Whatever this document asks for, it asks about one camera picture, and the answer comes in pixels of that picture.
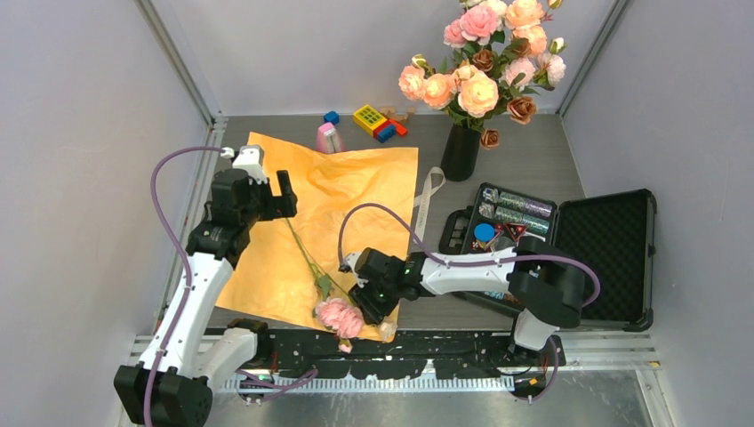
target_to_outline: red block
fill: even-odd
[[[405,127],[403,127],[403,125],[401,125],[397,121],[393,120],[392,118],[388,119],[388,123],[392,123],[396,127],[396,133],[398,135],[400,135],[400,136],[406,136],[406,134],[408,133],[408,129],[406,129]]]

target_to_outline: orange wrapping paper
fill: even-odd
[[[368,149],[321,154],[290,142],[258,133],[249,145],[264,149],[264,170],[274,194],[279,191],[275,171],[287,170],[299,199],[293,229],[323,270],[349,290],[353,274],[338,272],[338,230],[348,211],[365,202],[383,204],[408,223],[413,214],[419,150]],[[366,208],[349,220],[343,253],[373,247],[385,254],[405,257],[409,233],[381,210]],[[333,286],[331,296],[345,297]],[[325,330],[312,318],[319,302],[314,278],[285,220],[258,222],[251,243],[236,271],[222,290],[217,305],[273,318],[299,326]],[[389,316],[397,322],[396,308]],[[365,326],[361,338],[379,341],[376,326]]]

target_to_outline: white ribbon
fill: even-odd
[[[434,175],[440,176],[440,183],[432,187],[432,176]],[[421,190],[421,195],[413,200],[413,207],[419,207],[419,212],[416,215],[416,225],[413,227],[413,232],[419,236],[419,239],[424,239],[424,229],[427,227],[427,215],[429,214],[429,200],[444,185],[445,174],[443,170],[437,166],[429,169],[427,177],[424,178],[424,188]]]

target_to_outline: artificial flower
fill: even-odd
[[[468,62],[464,61],[461,66],[453,72],[453,81],[455,82],[455,86],[460,90],[463,82],[469,80],[470,78],[481,72],[482,71],[480,71],[479,68],[473,65],[469,65]]]
[[[558,55],[544,52],[537,56],[536,61],[540,69],[547,70],[547,81],[550,86],[554,87],[560,83],[560,80],[563,80],[566,75],[566,64],[563,62],[563,58]]]
[[[443,38],[443,43],[453,49],[462,48],[466,44],[466,38],[461,34],[461,20],[454,20],[450,25],[445,27]]]
[[[508,102],[507,110],[510,119],[521,125],[528,125],[532,116],[537,112],[537,106],[531,96],[522,96]]]
[[[461,34],[470,42],[481,45],[490,43],[490,36],[497,30],[500,18],[486,4],[478,4],[461,16]]]
[[[494,149],[500,145],[500,133],[496,129],[485,129],[479,143],[484,149]]]
[[[474,65],[477,66],[480,71],[486,73],[493,69],[494,66],[493,51],[482,49],[481,51],[474,53],[474,56],[471,57],[471,61],[474,62]]]
[[[426,81],[424,102],[431,109],[444,109],[453,100],[456,85],[453,77],[446,74],[433,74]]]
[[[340,338],[355,338],[364,327],[361,310],[348,304],[342,298],[327,298],[314,309],[322,326],[330,327]]]
[[[424,92],[426,90],[424,70],[410,65],[404,67],[403,72],[398,79],[398,86],[400,86],[403,95],[411,101],[417,101],[424,98]]]
[[[508,5],[502,0],[485,0],[485,4],[497,13],[497,17],[500,19],[497,24],[497,30],[502,31],[505,27],[503,22],[505,21],[505,11],[508,10]]]
[[[518,58],[513,60],[502,72],[502,79],[505,80],[508,85],[513,85],[513,80],[518,77],[519,74],[524,73],[524,78],[516,83],[516,87],[522,87],[529,84],[534,77],[534,64],[528,58]]]
[[[505,26],[526,29],[541,24],[544,10],[537,0],[515,0],[505,11]]]
[[[495,108],[499,98],[497,82],[485,73],[476,73],[461,84],[458,105],[470,116],[481,118]]]
[[[513,36],[515,38],[525,38],[529,40],[529,56],[537,56],[547,50],[547,34],[544,32],[544,28],[540,25],[524,29],[514,29]]]
[[[553,38],[552,42],[549,44],[549,52],[557,55],[561,53],[566,48],[566,41],[563,40],[563,37]]]

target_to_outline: black tool case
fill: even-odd
[[[492,189],[552,206],[547,233],[540,238],[589,265],[600,280],[602,290],[596,301],[582,311],[581,327],[646,331],[653,323],[652,261],[654,255],[654,217],[657,202],[648,189],[602,197],[574,200],[557,206],[510,189],[484,183],[473,206],[452,213],[440,239],[443,254],[481,252],[476,246],[474,228],[480,223],[497,225],[499,220],[480,213],[489,203],[485,194]],[[512,246],[507,240],[494,250]],[[587,278],[584,298],[594,289]],[[515,316],[523,309],[510,294],[464,292],[456,296],[503,314]]]

